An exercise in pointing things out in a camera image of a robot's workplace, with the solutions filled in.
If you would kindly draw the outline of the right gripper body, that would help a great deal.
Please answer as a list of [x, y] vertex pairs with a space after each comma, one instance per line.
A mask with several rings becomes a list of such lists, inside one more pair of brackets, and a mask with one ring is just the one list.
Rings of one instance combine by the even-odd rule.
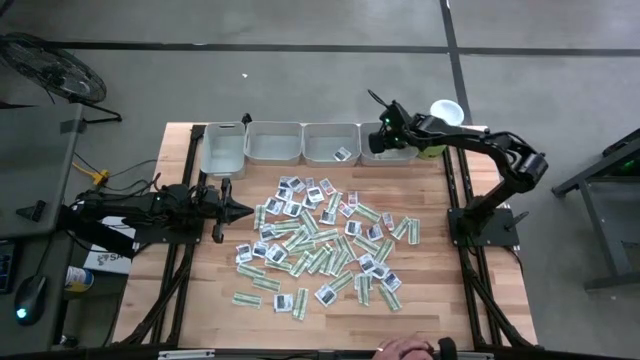
[[384, 107], [385, 110], [379, 116], [380, 128], [368, 135], [369, 149], [374, 154], [391, 149], [404, 149], [412, 142], [412, 117], [396, 100], [385, 104]]

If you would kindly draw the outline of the light grey plastic bin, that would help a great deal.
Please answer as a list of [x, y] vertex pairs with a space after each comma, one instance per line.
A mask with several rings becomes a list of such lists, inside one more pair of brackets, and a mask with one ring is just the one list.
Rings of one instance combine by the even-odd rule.
[[[302, 135], [303, 157], [311, 167], [353, 167], [361, 155], [359, 126], [356, 124], [307, 124]], [[334, 153], [340, 147], [352, 153], [349, 160], [335, 160]]]
[[200, 170], [216, 179], [241, 179], [245, 175], [245, 125], [209, 123], [203, 135]]
[[244, 154], [255, 165], [297, 165], [302, 155], [302, 130], [300, 123], [251, 122], [246, 127]]
[[406, 166], [417, 156], [418, 150], [415, 147], [390, 149], [382, 153], [373, 153], [370, 149], [369, 134], [377, 132], [379, 128], [380, 125], [378, 123], [361, 123], [359, 125], [361, 164], [363, 166]]

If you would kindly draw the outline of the green disinfectant wipes canister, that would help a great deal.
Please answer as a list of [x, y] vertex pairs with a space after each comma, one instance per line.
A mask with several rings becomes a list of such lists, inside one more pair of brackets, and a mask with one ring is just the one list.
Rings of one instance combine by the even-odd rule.
[[[448, 99], [437, 100], [430, 106], [430, 114], [444, 120], [448, 125], [460, 126], [465, 119], [462, 107], [455, 101]], [[420, 159], [430, 159], [441, 155], [446, 146], [430, 146], [418, 153]]]

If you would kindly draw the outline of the white printed cardboard box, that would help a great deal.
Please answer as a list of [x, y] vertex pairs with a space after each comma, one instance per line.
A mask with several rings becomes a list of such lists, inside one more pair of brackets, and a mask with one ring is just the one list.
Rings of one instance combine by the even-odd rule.
[[[105, 217], [102, 223], [109, 229], [115, 230], [130, 239], [133, 239], [136, 230], [123, 223], [123, 217]], [[92, 245], [83, 267], [91, 271], [128, 275], [132, 260], [116, 253], [107, 252], [105, 248]]]

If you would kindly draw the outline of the black table edge bar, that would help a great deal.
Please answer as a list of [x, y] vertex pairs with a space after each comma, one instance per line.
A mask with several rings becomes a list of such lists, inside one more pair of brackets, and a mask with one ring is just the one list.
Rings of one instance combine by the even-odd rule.
[[[15, 355], [0, 355], [0, 360], [157, 360], [160, 351], [180, 350], [167, 344], [118, 345]], [[374, 353], [364, 350], [261, 350], [214, 349], [213, 360], [370, 360]], [[507, 348], [484, 346], [478, 351], [491, 353], [495, 360], [632, 360], [604, 355], [543, 350], [541, 348]]]

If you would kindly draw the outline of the white yellow can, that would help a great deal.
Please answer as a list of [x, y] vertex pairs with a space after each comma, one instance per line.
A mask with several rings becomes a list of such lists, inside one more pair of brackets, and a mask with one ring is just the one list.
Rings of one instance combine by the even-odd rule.
[[95, 277], [90, 270], [68, 266], [64, 289], [73, 293], [84, 293], [94, 284]]

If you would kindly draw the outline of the black computer mouse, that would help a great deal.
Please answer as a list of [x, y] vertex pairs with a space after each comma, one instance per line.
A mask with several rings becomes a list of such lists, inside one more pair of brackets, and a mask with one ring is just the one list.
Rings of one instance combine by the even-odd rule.
[[37, 323], [45, 310], [47, 278], [36, 274], [26, 278], [18, 287], [14, 298], [16, 321], [21, 326]]

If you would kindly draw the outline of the black floor fan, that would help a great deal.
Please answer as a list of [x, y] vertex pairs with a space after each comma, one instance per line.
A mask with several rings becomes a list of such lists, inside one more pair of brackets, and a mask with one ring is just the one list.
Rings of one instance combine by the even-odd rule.
[[66, 50], [46, 45], [42, 38], [21, 32], [0, 35], [0, 62], [70, 104], [81, 104], [106, 114], [86, 120], [97, 124], [121, 122], [122, 116], [99, 106], [106, 99], [104, 80], [88, 65]]

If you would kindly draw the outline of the dark device with buttons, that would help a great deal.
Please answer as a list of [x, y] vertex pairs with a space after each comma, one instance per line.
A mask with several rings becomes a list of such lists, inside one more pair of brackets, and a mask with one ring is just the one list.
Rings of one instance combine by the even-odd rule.
[[18, 257], [13, 241], [0, 240], [0, 295], [12, 292]]

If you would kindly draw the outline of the person's hand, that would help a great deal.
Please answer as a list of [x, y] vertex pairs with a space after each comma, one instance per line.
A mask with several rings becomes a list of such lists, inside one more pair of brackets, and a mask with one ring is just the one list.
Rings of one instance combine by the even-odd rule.
[[371, 360], [433, 360], [431, 344], [420, 336], [390, 338], [381, 342]]

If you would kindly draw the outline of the black handheld device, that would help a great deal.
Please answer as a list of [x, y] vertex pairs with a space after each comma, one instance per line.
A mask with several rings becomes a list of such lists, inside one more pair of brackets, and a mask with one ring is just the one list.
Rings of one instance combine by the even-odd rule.
[[439, 350], [435, 354], [434, 360], [458, 360], [456, 343], [450, 337], [438, 340]]

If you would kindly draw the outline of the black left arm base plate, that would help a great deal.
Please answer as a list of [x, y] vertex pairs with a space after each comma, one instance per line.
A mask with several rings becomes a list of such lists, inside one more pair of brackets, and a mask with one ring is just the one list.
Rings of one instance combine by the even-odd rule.
[[128, 220], [140, 243], [196, 244], [202, 237], [204, 220], [190, 211], [167, 210], [143, 220]]

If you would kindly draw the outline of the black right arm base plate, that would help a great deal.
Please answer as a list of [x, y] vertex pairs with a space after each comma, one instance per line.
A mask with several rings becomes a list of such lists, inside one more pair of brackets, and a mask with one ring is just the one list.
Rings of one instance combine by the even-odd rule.
[[451, 208], [447, 212], [451, 241], [457, 247], [515, 246], [519, 244], [516, 221], [508, 208], [497, 208], [493, 214], [476, 228], [463, 227], [463, 209]]

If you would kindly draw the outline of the small black bracket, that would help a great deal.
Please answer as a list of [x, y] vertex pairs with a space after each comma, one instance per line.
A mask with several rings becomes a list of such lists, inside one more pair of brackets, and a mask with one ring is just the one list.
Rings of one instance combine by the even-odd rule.
[[47, 203], [43, 200], [37, 200], [34, 205], [29, 207], [19, 208], [15, 211], [15, 213], [27, 220], [33, 222], [39, 222], [42, 218], [42, 214], [47, 206]]

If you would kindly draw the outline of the grey metal cart frame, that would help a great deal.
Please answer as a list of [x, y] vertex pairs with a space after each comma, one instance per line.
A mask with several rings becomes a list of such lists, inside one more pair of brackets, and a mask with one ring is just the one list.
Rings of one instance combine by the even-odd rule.
[[552, 188], [557, 198], [580, 192], [609, 271], [587, 291], [640, 285], [627, 248], [640, 248], [640, 128], [602, 151], [596, 163]]

